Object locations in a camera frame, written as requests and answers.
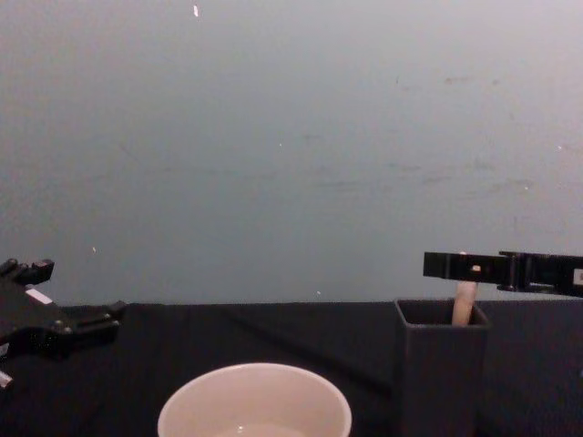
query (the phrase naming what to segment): dark gray cup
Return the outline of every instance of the dark gray cup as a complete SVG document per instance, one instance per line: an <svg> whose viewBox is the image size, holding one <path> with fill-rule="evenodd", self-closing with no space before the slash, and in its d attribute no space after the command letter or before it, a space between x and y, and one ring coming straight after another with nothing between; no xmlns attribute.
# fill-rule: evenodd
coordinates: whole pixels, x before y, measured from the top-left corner
<svg viewBox="0 0 583 437"><path fill-rule="evenodd" d="M394 433L466 437L475 432L489 322L476 305L452 326L454 300L397 300Z"/></svg>

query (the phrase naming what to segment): white wall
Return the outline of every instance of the white wall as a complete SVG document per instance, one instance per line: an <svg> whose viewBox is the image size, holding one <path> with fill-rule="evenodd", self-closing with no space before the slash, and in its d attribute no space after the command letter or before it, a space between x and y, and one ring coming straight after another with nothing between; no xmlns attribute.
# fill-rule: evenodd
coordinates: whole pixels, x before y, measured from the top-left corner
<svg viewBox="0 0 583 437"><path fill-rule="evenodd" d="M0 259L55 259L55 300L444 296L425 251L582 253L580 1L197 6L0 5Z"/></svg>

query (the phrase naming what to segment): white label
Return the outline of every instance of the white label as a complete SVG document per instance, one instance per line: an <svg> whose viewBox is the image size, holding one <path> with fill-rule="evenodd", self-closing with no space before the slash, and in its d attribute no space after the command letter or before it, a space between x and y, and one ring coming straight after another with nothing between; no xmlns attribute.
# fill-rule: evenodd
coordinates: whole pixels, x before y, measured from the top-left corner
<svg viewBox="0 0 583 437"><path fill-rule="evenodd" d="M38 291L36 289L27 290L26 294L28 296L30 296L31 298L35 298L39 302L44 303L45 305L47 303L53 303L53 301L50 298L48 298L47 296L45 296L43 293L41 293L40 291Z"/></svg>
<svg viewBox="0 0 583 437"><path fill-rule="evenodd" d="M573 285L583 285L583 269L575 269L573 273Z"/></svg>

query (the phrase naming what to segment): black tablecloth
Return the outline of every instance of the black tablecloth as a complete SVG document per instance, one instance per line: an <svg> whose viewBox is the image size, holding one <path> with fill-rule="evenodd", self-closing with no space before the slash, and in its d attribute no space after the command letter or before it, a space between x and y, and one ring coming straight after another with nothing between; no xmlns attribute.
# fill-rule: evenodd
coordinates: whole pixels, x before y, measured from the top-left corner
<svg viewBox="0 0 583 437"><path fill-rule="evenodd" d="M583 300L480 306L492 330L478 435L583 435ZM15 379L0 436L156 436L177 388L252 361L320 373L351 404L354 437L390 435L394 321L393 303L130 305L115 343L0 365Z"/></svg>

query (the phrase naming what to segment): bowl rim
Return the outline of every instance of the bowl rim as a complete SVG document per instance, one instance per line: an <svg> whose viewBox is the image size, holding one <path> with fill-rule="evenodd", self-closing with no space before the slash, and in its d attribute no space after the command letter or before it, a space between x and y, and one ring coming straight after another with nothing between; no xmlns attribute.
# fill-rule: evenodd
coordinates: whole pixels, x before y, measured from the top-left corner
<svg viewBox="0 0 583 437"><path fill-rule="evenodd" d="M187 382L182 387L180 387L178 390L176 390L169 397L169 399L166 401L166 403L162 407L162 410L161 410L160 415L158 417L158 427L157 427L158 428L157 429L158 436L159 437L168 437L168 436L162 435L163 423L166 420L166 416L169 414L169 409L171 407L171 404L184 391L187 391L191 386L193 386L197 383L200 383L201 381L205 381L209 378L215 377L218 374L227 373L227 372L231 372L231 371L237 371L239 369L244 369L244 368L254 368L254 369L263 368L263 369L279 369L282 371L293 371L295 373L299 373L303 376L306 376L308 378L316 380L317 382L322 384L324 387L326 387L329 391L331 391L333 394L335 394L336 399L340 403L340 407L341 407L341 410L343 411L343 418L344 418L343 430L342 430L342 434L340 437L348 437L349 436L350 430L351 430L352 425L353 425L353 414L352 414L352 411L350 409L350 404L348 403L348 401L346 400L346 397L344 396L344 394L340 391L340 389L338 387L336 387L330 381L325 379L323 376L321 376L318 373L315 373L313 371L308 371L308 370L303 369L301 367L290 366L288 364L279 364L279 363L274 363L274 362L249 362L249 363L243 363L243 364L235 364L235 365L227 366L227 367L221 367L221 368L216 369L214 371L209 371L207 373L203 373L202 375L198 376L197 378Z"/></svg>

